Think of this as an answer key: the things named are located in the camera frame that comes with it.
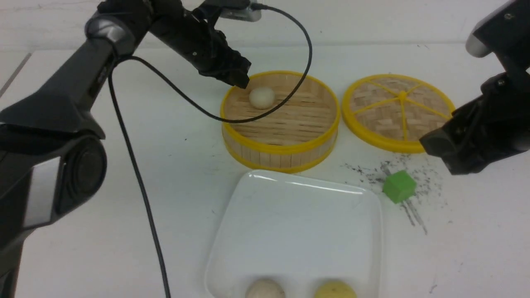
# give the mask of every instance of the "yellow spoke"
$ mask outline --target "yellow spoke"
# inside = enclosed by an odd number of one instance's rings
[[[401,104],[401,121],[403,121],[403,140],[407,140],[407,118],[405,117],[405,105],[403,101],[399,101]]]
[[[424,105],[424,104],[421,104],[421,103],[419,103],[419,102],[415,102],[415,101],[410,100],[410,99],[408,99],[408,98],[406,98],[405,100],[408,101],[409,103],[412,103],[412,104],[414,104],[414,105],[416,105],[416,106],[419,106],[420,108],[423,108],[423,109],[425,109],[425,110],[427,110],[427,111],[429,111],[429,112],[431,112],[431,113],[433,113],[433,114],[435,114],[435,115],[438,115],[438,116],[440,116],[440,117],[442,117],[442,118],[444,118],[444,119],[446,119],[446,120],[449,120],[449,119],[450,119],[449,116],[444,115],[444,114],[438,112],[437,110],[433,110],[433,109],[431,109],[430,107],[428,107],[428,106],[426,106],[426,105]]]
[[[382,100],[382,101],[378,101],[376,103],[372,103],[368,106],[365,106],[364,108],[360,109],[360,110],[357,110],[355,112],[353,112],[352,114],[355,115],[355,114],[358,114],[358,113],[361,113],[361,112],[364,112],[366,110],[369,110],[371,108],[374,108],[374,107],[377,107],[377,106],[381,106],[383,104],[386,104],[386,103],[389,103],[389,102],[393,102],[394,100],[397,100],[398,98],[397,97],[394,97],[394,98],[391,98],[391,99],[386,99],[386,100]]]
[[[368,84],[372,84],[372,85],[374,85],[374,86],[378,86],[379,88],[386,90],[386,91],[389,92],[390,94],[394,94],[394,95],[396,95],[396,96],[398,95],[398,94],[395,93],[394,91],[388,89],[387,87],[385,87],[385,86],[383,86],[383,85],[381,85],[381,84],[379,84],[379,83],[375,83],[375,82],[372,82],[372,81],[368,81],[367,83],[368,83]]]
[[[414,87],[410,88],[410,89],[409,89],[409,90],[407,91],[407,95],[409,95],[409,94],[410,94],[410,92],[412,92],[412,91],[416,90],[417,88],[419,88],[419,87],[421,87],[421,86],[423,86],[423,85],[422,85],[422,84],[419,84],[419,85],[416,85],[416,86],[414,86]]]

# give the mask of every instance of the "green cube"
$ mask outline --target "green cube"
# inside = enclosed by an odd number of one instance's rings
[[[399,204],[412,197],[416,191],[416,181],[405,171],[399,171],[386,177],[383,192],[394,202]]]

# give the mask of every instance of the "bamboo steamer basket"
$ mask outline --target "bamboo steamer basket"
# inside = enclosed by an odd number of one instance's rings
[[[246,89],[232,87],[227,92],[220,115],[228,119],[258,116],[266,110],[250,105],[249,94],[253,89],[272,88],[276,94],[275,106],[293,90],[301,76],[289,71],[253,75]],[[296,173],[319,164],[331,153],[339,120],[340,107],[333,91],[307,76],[280,109],[253,122],[223,123],[222,133],[230,155],[245,166]]]
[[[395,74],[362,78],[342,99],[344,121],[353,133],[368,144],[401,153],[424,152],[420,137],[440,128],[454,110],[434,86]]]

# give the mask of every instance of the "white plate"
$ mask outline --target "white plate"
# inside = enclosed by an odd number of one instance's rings
[[[239,181],[206,267],[215,298],[244,298],[259,278],[287,298],[312,298],[327,279],[348,283],[359,298],[379,297],[383,246],[381,204],[372,192],[270,171]]]

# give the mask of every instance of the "white wall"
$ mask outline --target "white wall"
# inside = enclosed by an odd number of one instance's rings
[[[100,0],[0,0],[0,50],[75,48]],[[184,0],[187,8],[201,0]],[[317,45],[464,41],[505,0],[262,0],[298,18]],[[299,45],[302,33],[264,12],[258,23],[221,20],[234,46]],[[152,36],[143,46],[162,46]]]

